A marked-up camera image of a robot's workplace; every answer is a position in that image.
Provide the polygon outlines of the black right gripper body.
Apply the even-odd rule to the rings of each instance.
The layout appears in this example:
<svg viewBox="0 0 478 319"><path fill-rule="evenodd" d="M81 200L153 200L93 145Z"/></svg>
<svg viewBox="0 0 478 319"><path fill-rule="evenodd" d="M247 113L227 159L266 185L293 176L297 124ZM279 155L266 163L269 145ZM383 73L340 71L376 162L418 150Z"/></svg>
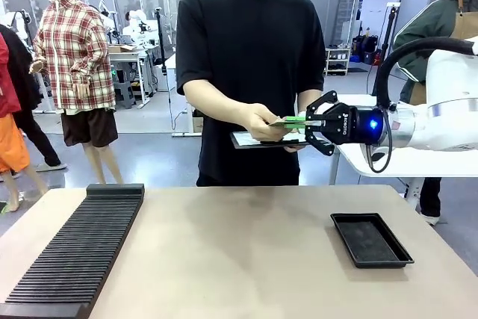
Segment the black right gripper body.
<svg viewBox="0 0 478 319"><path fill-rule="evenodd" d="M333 105L323 115L326 117L323 136L335 145L358 143L376 145L383 137L385 121L378 108Z"/></svg>

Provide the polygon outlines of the person's right hand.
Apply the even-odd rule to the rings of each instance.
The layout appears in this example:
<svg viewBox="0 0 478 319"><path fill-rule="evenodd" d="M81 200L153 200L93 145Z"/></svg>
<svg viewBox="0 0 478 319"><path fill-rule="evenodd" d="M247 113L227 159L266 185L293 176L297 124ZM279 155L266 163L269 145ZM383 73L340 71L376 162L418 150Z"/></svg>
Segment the person's right hand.
<svg viewBox="0 0 478 319"><path fill-rule="evenodd" d="M240 115L240 124L258 141L278 142L289 130L273 126L280 118L262 104L245 104Z"/></svg>

